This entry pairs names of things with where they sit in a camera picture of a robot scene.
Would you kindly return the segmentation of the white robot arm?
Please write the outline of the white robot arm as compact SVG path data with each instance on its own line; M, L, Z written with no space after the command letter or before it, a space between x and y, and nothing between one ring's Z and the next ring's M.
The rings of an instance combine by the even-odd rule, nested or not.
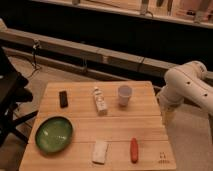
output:
M173 111L185 99L189 99L213 118L213 86L204 82L206 66L200 61L191 61L170 68L164 75L165 85L157 93L163 123L172 121Z

